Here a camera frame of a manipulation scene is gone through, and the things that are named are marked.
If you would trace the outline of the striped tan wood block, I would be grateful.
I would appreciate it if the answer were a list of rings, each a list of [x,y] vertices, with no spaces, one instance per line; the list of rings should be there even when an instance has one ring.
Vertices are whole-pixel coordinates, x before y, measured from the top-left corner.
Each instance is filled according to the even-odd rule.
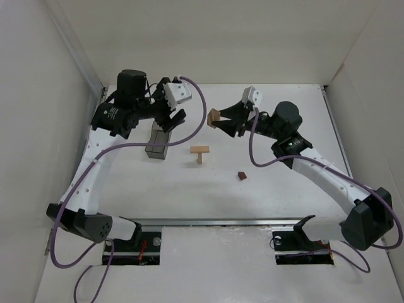
[[[213,122],[216,122],[219,120],[220,120],[220,111],[212,108],[207,115],[207,125],[213,129],[215,129]]]

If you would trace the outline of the smoky transparent plastic box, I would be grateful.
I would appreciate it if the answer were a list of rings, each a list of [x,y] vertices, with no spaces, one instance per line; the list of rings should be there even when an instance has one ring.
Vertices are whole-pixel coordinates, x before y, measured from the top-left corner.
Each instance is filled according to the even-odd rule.
[[[165,160],[168,151],[167,144],[170,143],[170,139],[171,132],[165,133],[156,122],[153,122],[149,140],[152,146],[145,147],[147,156],[152,159]]]

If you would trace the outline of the light wood block numbered ten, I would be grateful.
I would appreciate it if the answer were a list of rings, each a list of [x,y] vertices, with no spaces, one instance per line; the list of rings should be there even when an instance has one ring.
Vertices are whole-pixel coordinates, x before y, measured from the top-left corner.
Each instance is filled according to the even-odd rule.
[[[209,146],[191,146],[190,153],[209,153],[210,147]]]

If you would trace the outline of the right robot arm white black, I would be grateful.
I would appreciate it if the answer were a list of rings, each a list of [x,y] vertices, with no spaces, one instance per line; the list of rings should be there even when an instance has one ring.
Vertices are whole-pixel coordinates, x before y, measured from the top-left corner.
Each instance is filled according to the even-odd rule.
[[[274,139],[271,149],[275,160],[308,178],[343,210],[346,217],[341,221],[309,215],[295,224],[295,240],[303,248],[311,242],[334,240],[365,251],[393,227],[399,230],[401,242],[403,232],[392,210],[390,193],[382,187],[371,189],[338,170],[299,134],[301,124],[298,107],[288,101],[280,102],[272,114],[240,101],[221,110],[219,120],[211,122],[231,137],[248,131]]]

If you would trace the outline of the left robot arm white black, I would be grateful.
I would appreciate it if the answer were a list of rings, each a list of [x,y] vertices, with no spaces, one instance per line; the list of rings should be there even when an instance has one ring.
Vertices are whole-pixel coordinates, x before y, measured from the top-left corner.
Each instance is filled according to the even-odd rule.
[[[67,205],[61,228],[95,243],[106,239],[137,244],[141,227],[128,219],[104,215],[98,202],[109,170],[118,153],[113,146],[129,138],[140,120],[154,119],[167,133],[184,122],[186,113],[176,107],[191,99],[187,83],[164,77],[149,95],[146,73],[124,69],[117,76],[116,90],[96,109],[85,152],[76,175],[61,198]]]

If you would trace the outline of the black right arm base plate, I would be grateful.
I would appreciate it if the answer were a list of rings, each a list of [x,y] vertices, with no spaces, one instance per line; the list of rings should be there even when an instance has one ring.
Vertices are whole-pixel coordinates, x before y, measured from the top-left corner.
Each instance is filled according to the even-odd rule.
[[[334,265],[329,244],[310,241],[294,230],[275,230],[270,245],[277,265]]]

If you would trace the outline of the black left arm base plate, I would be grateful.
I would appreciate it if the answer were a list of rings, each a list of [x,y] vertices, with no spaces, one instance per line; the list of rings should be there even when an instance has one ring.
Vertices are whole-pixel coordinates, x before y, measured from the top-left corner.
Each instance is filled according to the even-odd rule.
[[[162,245],[162,229],[143,227],[140,240],[135,243],[114,239],[114,253],[110,243],[104,245],[102,264],[107,265],[112,255],[113,266],[158,266]]]

